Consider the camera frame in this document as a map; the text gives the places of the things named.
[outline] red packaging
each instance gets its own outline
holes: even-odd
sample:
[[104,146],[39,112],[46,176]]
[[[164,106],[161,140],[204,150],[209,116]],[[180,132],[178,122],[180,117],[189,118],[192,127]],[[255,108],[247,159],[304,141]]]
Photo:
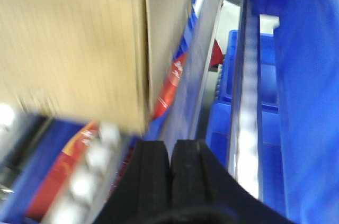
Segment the red packaging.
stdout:
[[222,64],[223,60],[224,60],[224,56],[222,55],[220,46],[218,42],[214,40],[210,67],[213,67],[214,65],[217,65],[217,64]]
[[41,221],[60,189],[68,181],[89,143],[97,136],[99,125],[90,122],[75,134],[63,148],[32,199],[26,217]]
[[167,108],[172,105],[178,87],[187,53],[184,53],[172,62],[154,109],[154,119],[161,117]]

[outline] blue storage rack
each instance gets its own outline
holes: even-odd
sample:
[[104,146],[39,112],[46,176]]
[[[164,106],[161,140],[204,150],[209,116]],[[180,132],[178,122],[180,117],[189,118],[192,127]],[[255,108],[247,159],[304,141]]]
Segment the blue storage rack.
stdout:
[[287,216],[339,220],[339,0],[252,0],[274,33]]
[[[238,30],[229,33],[229,41],[222,66],[217,98],[230,102],[232,99]],[[271,34],[260,34],[261,48],[261,100],[262,108],[278,110],[278,97],[275,75],[274,38]]]
[[[211,106],[206,143],[225,168],[230,121],[231,103],[215,101]],[[263,111],[262,127],[263,202],[285,216],[279,115],[270,110]]]

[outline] cardboard box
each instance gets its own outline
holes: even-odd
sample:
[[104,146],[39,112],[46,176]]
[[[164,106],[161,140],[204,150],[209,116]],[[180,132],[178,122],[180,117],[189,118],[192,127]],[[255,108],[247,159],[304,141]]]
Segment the cardboard box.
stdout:
[[191,0],[0,0],[0,102],[142,132]]

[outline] metal bar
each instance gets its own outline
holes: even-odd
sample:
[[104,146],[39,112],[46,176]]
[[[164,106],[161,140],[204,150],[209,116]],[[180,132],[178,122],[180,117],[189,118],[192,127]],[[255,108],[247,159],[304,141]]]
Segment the metal bar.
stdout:
[[159,140],[171,155],[178,139],[194,139],[222,0],[204,0],[175,100]]
[[255,198],[260,197],[259,137],[261,128],[259,16],[243,0],[239,23],[228,171]]

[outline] blue crate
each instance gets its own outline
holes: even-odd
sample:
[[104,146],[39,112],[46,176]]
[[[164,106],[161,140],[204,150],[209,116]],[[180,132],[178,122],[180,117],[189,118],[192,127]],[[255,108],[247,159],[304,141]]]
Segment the blue crate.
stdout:
[[[237,30],[229,33],[229,41],[224,64],[222,66],[219,92],[217,98],[231,102],[236,60]],[[274,38],[271,34],[260,34],[261,41],[261,99],[262,108],[278,110],[278,98],[275,75]]]
[[[215,101],[211,106],[206,143],[225,167],[230,120],[230,103]],[[262,126],[263,202],[285,215],[279,115],[273,111],[263,111]]]
[[339,223],[339,0],[252,0],[274,32],[287,217]]

